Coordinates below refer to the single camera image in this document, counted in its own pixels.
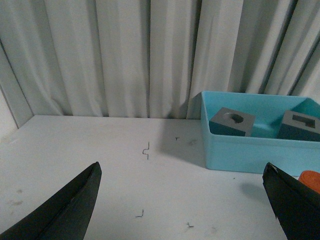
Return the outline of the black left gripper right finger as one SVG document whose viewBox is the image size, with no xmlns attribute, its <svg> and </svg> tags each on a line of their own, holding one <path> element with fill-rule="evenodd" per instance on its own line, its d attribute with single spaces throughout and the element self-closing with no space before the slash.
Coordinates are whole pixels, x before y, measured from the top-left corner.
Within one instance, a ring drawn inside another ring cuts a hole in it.
<svg viewBox="0 0 320 240">
<path fill-rule="evenodd" d="M 263 186 L 288 240 L 320 238 L 320 194 L 268 162 Z"/>
</svg>

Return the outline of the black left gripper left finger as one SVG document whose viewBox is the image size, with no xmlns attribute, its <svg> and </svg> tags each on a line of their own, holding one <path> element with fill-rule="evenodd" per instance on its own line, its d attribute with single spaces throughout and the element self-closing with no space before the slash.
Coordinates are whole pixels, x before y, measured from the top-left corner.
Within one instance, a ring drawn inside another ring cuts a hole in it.
<svg viewBox="0 0 320 240">
<path fill-rule="evenodd" d="M 102 169 L 95 162 L 29 215 L 0 234 L 2 240 L 82 240 L 96 204 Z"/>
</svg>

